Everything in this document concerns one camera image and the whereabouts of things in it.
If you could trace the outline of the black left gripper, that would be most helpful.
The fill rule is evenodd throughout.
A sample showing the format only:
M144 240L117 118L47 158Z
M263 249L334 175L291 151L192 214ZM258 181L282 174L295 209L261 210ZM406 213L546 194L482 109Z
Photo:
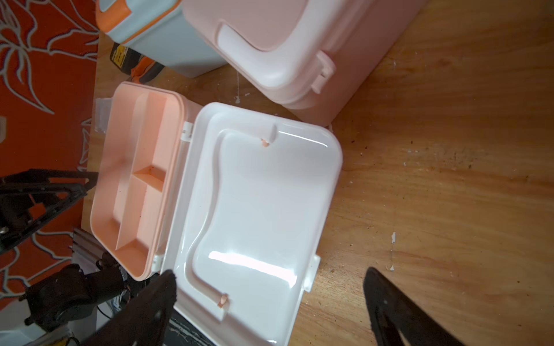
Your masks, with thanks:
M1 178L1 253L20 245L69 210L98 182L97 172L30 169ZM49 183L51 178L84 179L79 183ZM19 298L30 316L26 326L52 332L70 321L89 317L102 303L127 287L128 274L108 253L97 261L98 270L86 274L78 264L30 286Z

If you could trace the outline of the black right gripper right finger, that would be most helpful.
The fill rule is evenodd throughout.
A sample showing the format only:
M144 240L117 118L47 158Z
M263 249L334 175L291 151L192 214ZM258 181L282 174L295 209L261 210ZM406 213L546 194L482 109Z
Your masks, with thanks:
M378 269L363 282L366 308L378 345L461 345Z

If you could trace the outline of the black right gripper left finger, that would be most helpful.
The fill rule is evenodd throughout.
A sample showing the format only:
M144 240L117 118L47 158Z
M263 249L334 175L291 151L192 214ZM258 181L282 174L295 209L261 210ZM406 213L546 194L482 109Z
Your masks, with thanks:
M166 270L81 344L163 345L176 301L176 277L173 271Z

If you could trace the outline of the white gauze packet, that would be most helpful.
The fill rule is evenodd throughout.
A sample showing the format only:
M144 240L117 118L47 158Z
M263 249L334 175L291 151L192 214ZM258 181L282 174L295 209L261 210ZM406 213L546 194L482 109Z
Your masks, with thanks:
M112 98L97 98L95 100L93 123L97 133L106 134L111 116L112 102Z

